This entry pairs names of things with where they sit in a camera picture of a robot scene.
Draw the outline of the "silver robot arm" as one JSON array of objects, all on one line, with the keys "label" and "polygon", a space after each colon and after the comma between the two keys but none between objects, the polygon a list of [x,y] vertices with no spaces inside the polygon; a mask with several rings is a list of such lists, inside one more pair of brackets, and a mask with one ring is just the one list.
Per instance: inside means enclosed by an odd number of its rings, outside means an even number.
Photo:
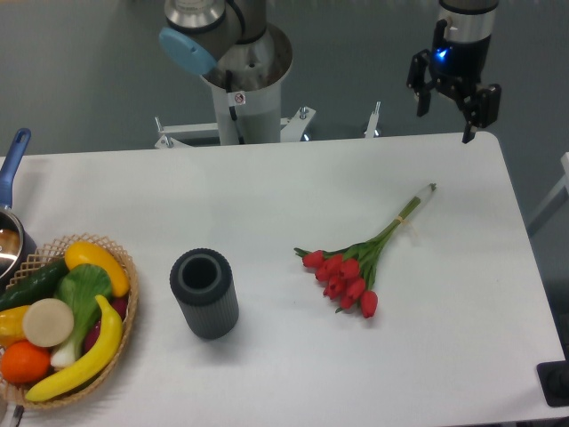
[{"label": "silver robot arm", "polygon": [[[462,140],[496,122],[501,87],[481,74],[492,38],[495,1],[442,1],[432,45],[411,59],[407,87],[417,114],[432,93],[453,101],[465,119]],[[264,1],[167,1],[158,40],[172,62],[212,90],[223,145],[305,141],[315,115],[302,107],[281,116],[281,84],[293,62],[290,41],[267,20]]]}]

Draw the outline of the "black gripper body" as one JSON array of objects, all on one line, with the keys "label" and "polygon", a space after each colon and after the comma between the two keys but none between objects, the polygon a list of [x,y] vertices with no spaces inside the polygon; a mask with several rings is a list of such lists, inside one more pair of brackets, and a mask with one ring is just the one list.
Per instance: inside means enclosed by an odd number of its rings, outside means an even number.
[{"label": "black gripper body", "polygon": [[492,30],[474,19],[439,19],[429,73],[444,96],[472,96],[481,82]]}]

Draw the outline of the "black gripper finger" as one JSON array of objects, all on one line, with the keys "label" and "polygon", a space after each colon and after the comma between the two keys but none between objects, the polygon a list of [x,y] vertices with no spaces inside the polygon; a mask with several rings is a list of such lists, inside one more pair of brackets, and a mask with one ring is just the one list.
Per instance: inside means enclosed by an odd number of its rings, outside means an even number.
[{"label": "black gripper finger", "polygon": [[469,143],[478,129],[493,125],[499,116],[502,89],[500,85],[480,88],[464,103],[463,115],[466,120],[462,142]]},{"label": "black gripper finger", "polygon": [[411,59],[406,85],[417,97],[417,116],[423,117],[429,112],[431,91],[434,87],[432,81],[426,80],[426,73],[430,64],[430,51],[425,49]]}]

